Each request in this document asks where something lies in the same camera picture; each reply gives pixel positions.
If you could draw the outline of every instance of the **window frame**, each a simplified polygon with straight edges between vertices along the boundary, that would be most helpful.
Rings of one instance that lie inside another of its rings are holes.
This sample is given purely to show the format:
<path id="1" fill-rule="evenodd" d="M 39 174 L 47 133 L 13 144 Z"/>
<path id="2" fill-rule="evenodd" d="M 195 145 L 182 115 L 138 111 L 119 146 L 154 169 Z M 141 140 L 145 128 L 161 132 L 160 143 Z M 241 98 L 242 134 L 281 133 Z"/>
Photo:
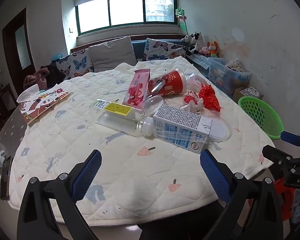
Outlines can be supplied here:
<path id="1" fill-rule="evenodd" d="M 151 22 L 147 22 L 146 21 L 146 0 L 142 0 L 142 8 L 143 8 L 143 22 L 111 25 L 110 0 L 108 0 L 109 26 L 98 28 L 98 29 L 93 29 L 93 30 L 86 31 L 86 32 L 82 33 L 81 30 L 80 30 L 79 10 L 78 10 L 78 6 L 76 6 L 75 7 L 75 18 L 76 18 L 76 21 L 77 21 L 78 36 L 85 35 L 85 34 L 92 33 L 92 32 L 96 32 L 96 31 L 101 31 L 101 30 L 106 30 L 106 29 L 111 29 L 111 28 L 121 27 L 121 26 L 129 26 L 129 25 L 148 25 L 148 24 L 178 25 L 178 19 L 177 19 L 177 16 L 176 16 L 175 13 L 174 13 L 174 21 L 173 22 L 166 22 L 166 21 L 151 21 Z M 178 0 L 173 0 L 173 11 L 175 12 L 177 8 L 178 8 Z"/>

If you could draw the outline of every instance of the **red paper cup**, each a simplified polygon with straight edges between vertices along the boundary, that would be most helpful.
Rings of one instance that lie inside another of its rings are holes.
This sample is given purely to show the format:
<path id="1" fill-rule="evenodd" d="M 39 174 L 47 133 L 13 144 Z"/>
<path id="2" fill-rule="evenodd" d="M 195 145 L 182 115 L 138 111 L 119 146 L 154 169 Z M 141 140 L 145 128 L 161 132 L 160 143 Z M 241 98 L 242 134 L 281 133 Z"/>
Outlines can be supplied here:
<path id="1" fill-rule="evenodd" d="M 163 87 L 154 93 L 151 93 L 153 88 L 158 84 L 164 82 Z M 187 91 L 186 77 L 183 71 L 179 68 L 172 70 L 169 73 L 163 74 L 159 77 L 150 79 L 148 82 L 148 94 L 149 95 L 173 95 L 178 93 L 185 93 Z"/>

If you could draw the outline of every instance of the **white wall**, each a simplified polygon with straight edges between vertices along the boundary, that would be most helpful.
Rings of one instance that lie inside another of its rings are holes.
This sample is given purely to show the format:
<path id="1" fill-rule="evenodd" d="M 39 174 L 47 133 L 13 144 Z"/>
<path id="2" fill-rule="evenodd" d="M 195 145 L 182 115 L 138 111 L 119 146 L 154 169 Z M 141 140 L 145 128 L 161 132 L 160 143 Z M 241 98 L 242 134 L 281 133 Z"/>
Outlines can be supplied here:
<path id="1" fill-rule="evenodd" d="M 24 8 L 27 31 L 34 66 L 51 63 L 55 54 L 67 55 L 61 16 L 61 0 L 5 0 L 0 7 L 0 82 L 10 83 L 17 96 L 9 74 L 2 41 L 2 29 Z"/>
<path id="2" fill-rule="evenodd" d="M 77 37 L 77 46 L 93 41 L 139 34 L 182 34 L 182 31 L 178 25 L 168 24 L 122 26 L 79 36 Z"/>
<path id="3" fill-rule="evenodd" d="M 74 0 L 61 0 L 61 10 L 67 52 L 70 54 L 70 49 L 76 47 L 78 36 Z"/>
<path id="4" fill-rule="evenodd" d="M 253 73 L 285 130 L 300 134 L 300 9 L 294 0 L 178 0 L 189 32 Z"/>

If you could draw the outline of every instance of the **cartoon tissue package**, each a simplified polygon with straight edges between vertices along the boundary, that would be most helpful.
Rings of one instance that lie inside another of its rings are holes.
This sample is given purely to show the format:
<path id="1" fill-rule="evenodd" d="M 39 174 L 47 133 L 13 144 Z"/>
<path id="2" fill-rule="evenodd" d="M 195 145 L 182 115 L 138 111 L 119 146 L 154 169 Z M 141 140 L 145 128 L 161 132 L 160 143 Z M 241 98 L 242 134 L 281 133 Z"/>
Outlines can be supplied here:
<path id="1" fill-rule="evenodd" d="M 48 90 L 46 93 L 39 94 L 36 99 L 31 98 L 30 101 L 20 102 L 19 109 L 26 121 L 26 124 L 30 124 L 44 111 L 68 96 L 69 93 L 70 92 L 64 91 L 63 88 L 58 88 L 56 90 Z"/>
<path id="2" fill-rule="evenodd" d="M 143 110 L 147 97 L 150 69 L 135 70 L 129 89 L 123 100 L 123 105 Z"/>

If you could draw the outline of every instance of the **orange plush toy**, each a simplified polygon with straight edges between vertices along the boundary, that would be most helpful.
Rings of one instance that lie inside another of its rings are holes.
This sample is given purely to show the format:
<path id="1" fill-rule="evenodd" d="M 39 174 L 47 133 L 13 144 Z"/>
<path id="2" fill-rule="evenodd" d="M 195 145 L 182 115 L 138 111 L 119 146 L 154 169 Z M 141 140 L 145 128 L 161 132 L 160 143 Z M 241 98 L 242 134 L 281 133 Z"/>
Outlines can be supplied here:
<path id="1" fill-rule="evenodd" d="M 210 50 L 211 57 L 219 57 L 219 53 L 217 52 L 219 44 L 216 41 L 211 44 L 210 42 L 208 42 L 207 46 L 208 49 Z"/>

